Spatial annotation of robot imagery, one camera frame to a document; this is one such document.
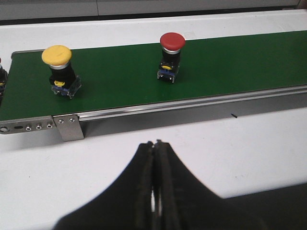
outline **yellow button cap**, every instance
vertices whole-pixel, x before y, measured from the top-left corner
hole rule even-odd
[[[61,66],[71,59],[71,50],[66,46],[55,45],[44,50],[42,60],[48,65]]]

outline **screw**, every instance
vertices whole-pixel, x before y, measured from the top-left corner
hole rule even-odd
[[[0,127],[0,132],[1,133],[6,133],[6,132],[8,132],[9,131],[9,128],[7,128],[7,127]]]

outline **white table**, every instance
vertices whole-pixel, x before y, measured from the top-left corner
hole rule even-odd
[[[156,43],[170,31],[191,40],[299,30],[307,30],[305,10],[8,25],[0,26],[0,56],[8,70],[13,51],[55,44],[76,49]],[[306,182],[306,117],[307,108],[301,108],[154,127],[154,115],[138,115],[95,122],[85,140],[73,142],[63,143],[57,130],[1,135],[0,229],[51,228],[104,191],[148,140],[170,142],[222,197]],[[144,123],[153,128],[143,129]]]

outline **green conveyor belt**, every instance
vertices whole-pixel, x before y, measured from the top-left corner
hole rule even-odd
[[[307,84],[307,31],[187,41],[174,84],[157,80],[160,44],[77,49],[73,99],[54,95],[41,52],[13,55],[0,120],[63,115]]]

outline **red button cap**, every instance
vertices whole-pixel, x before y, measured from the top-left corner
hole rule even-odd
[[[160,43],[165,49],[175,51],[181,49],[186,44],[186,40],[180,34],[166,33],[160,38]]]

